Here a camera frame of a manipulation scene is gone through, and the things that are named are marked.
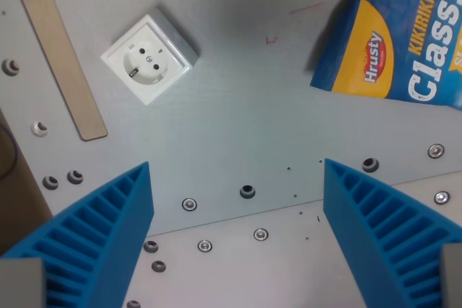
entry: metal surface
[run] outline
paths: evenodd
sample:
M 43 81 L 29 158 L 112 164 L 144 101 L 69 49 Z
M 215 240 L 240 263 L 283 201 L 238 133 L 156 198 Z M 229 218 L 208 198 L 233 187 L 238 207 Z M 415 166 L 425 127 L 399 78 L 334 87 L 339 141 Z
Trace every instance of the metal surface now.
M 461 187 L 462 172 L 395 186 L 459 225 Z M 451 193 L 451 203 L 433 202 L 440 190 Z M 259 225 L 271 232 L 265 242 L 252 237 Z M 197 239 L 203 238 L 214 243 L 207 256 L 196 249 Z M 170 264 L 169 271 L 153 276 L 152 257 L 143 252 L 126 295 L 127 300 L 136 297 L 144 307 L 187 307 L 193 297 L 202 308 L 365 308 L 322 201 L 155 239 L 162 243 L 158 255 Z
M 192 198 L 185 198 L 181 203 L 181 206 L 185 211 L 192 212 L 196 210 L 197 202 Z
M 44 137 L 48 134 L 48 129 L 41 122 L 34 122 L 30 126 L 30 130 L 37 137 Z
M 436 193 L 435 195 L 435 203 L 437 205 L 444 205 L 446 204 L 450 199 L 450 195 L 447 191 L 440 191 L 439 193 Z
M 445 153 L 445 147 L 442 144 L 433 144 L 428 148 L 428 156 L 432 159 L 438 159 Z
M 265 229 L 257 229 L 253 233 L 253 238 L 257 241 L 265 241 L 268 239 L 268 232 Z
M 146 241 L 143 244 L 143 249 L 147 252 L 154 253 L 159 250 L 159 245 L 154 241 Z
M 375 177 L 392 184 L 462 170 L 460 112 L 309 87 L 316 43 L 339 1 L 56 0 L 110 134 L 85 143 L 21 1 L 0 0 L 0 61 L 20 67 L 0 79 L 0 108 L 35 179 L 91 167 L 62 193 L 41 188 L 52 212 L 144 161 L 157 206 L 150 235 L 321 199 L 326 157 L 359 170 L 375 157 Z M 100 55 L 156 6 L 201 57 L 144 106 Z M 36 120 L 46 137 L 31 134 Z M 435 143 L 447 149 L 437 162 L 424 152 Z M 246 184 L 255 198 L 238 194 Z M 187 197 L 200 206 L 194 213 L 180 208 Z
M 197 244 L 197 248 L 201 252 L 210 252 L 212 250 L 212 244 L 210 241 L 204 239 Z

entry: screw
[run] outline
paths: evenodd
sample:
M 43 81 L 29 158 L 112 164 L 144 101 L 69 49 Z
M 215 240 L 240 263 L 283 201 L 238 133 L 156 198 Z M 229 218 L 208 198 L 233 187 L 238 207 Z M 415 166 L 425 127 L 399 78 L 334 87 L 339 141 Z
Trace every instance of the screw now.
M 182 202 L 182 206 L 185 211 L 192 212 L 197 208 L 197 202 L 192 198 L 185 198 Z
M 450 195 L 447 191 L 440 191 L 439 193 L 436 193 L 434 200 L 437 205 L 444 205 L 448 203 L 449 199 Z
M 257 230 L 255 230 L 255 232 L 253 233 L 253 237 L 254 237 L 257 241 L 264 241 L 265 239 L 268 238 L 268 232 L 267 232 L 265 229 L 257 229 Z
M 442 144 L 434 144 L 428 148 L 428 156 L 432 159 L 438 159 L 445 153 L 445 147 Z
M 210 250 L 212 250 L 212 244 L 210 241 L 203 239 L 197 244 L 197 248 L 201 252 L 209 252 Z

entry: wooden slat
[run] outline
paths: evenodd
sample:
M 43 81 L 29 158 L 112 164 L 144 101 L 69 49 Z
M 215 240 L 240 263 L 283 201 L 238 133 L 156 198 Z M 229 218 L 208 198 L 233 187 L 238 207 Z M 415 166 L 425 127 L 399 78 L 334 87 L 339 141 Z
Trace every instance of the wooden slat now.
M 22 0 L 84 141 L 108 134 L 54 0 Z

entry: white power outlet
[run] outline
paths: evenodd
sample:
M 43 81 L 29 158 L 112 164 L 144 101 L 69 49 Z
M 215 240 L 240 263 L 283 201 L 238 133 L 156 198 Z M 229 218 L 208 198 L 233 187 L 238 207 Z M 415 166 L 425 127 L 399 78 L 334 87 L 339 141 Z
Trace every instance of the white power outlet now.
M 144 16 L 101 56 L 145 105 L 184 76 L 198 58 L 158 9 L 152 17 Z

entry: chip bag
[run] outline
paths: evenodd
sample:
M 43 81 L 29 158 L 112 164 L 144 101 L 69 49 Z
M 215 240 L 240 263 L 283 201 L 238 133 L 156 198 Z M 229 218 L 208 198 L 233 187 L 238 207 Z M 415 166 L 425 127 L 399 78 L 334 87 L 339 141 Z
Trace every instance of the chip bag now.
M 354 0 L 311 85 L 462 110 L 462 0 Z

